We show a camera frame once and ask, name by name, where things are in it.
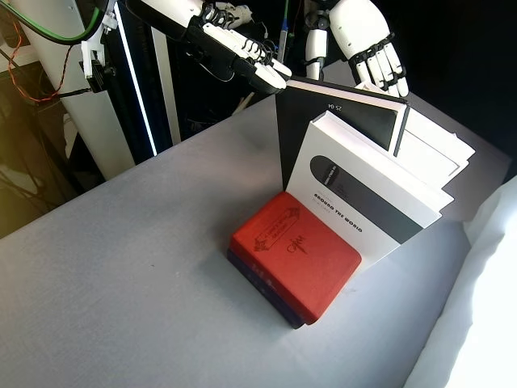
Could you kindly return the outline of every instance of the decorative emblem on red book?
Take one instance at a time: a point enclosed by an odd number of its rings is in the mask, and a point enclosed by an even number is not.
[[[300,219],[300,208],[285,209],[255,238],[255,251],[268,251]]]

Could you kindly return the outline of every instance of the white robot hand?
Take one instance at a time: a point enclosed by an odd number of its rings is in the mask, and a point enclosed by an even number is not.
[[[391,44],[385,17],[370,0],[341,0],[329,14],[330,29],[360,81],[406,96],[406,70]]]
[[[189,43],[195,48],[190,55],[221,80],[238,74],[258,91],[273,94],[285,89],[292,75],[266,45],[229,30],[250,20],[247,6],[203,0],[126,0],[126,5],[165,35]]]

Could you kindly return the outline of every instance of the white led light strip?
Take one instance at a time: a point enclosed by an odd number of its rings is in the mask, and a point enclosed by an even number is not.
[[[138,103],[140,104],[140,110],[142,112],[142,116],[144,117],[145,128],[147,129],[147,136],[149,137],[149,141],[151,143],[151,148],[153,149],[153,155],[156,156],[156,147],[154,146],[153,134],[151,133],[151,127],[149,126],[149,121],[147,120],[147,113],[145,112],[144,100],[142,99],[142,94],[140,93],[140,87],[138,86],[137,73],[135,73],[135,68],[132,65],[131,53],[129,52],[128,38],[126,37],[126,33],[124,31],[124,24],[122,23],[122,16],[120,15],[119,3],[115,3],[115,14],[116,19],[119,22],[119,30],[120,36],[122,37],[122,45],[124,46],[124,51],[126,53],[126,58],[128,59],[129,71],[131,72],[132,83],[135,86],[135,92],[137,93]]]

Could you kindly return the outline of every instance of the dark gray stripe on book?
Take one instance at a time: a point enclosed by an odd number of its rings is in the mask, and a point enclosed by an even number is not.
[[[363,214],[396,242],[403,244],[423,229],[387,200],[325,156],[315,156],[310,161],[310,170],[313,172],[314,178],[321,184]],[[356,223],[358,220],[351,219],[350,221]]]

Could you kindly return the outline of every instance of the black book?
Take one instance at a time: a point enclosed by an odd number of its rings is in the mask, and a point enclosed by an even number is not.
[[[406,100],[348,86],[293,77],[276,95],[276,116],[284,189],[288,185],[309,122],[334,113],[389,154],[397,156],[409,113]]]

